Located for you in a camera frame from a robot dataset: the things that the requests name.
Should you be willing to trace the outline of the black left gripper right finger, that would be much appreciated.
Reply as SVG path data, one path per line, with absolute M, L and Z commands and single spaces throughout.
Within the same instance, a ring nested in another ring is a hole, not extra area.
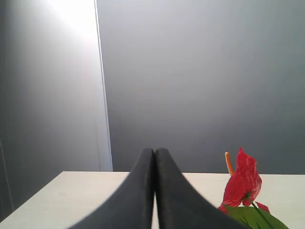
M 244 229 L 188 182 L 166 148 L 155 151 L 155 194 L 161 229 Z

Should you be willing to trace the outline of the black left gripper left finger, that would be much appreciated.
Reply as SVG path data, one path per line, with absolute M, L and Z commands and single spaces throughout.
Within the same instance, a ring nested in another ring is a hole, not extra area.
M 155 156 L 144 149 L 134 168 L 112 195 L 72 229 L 150 229 L 152 227 Z

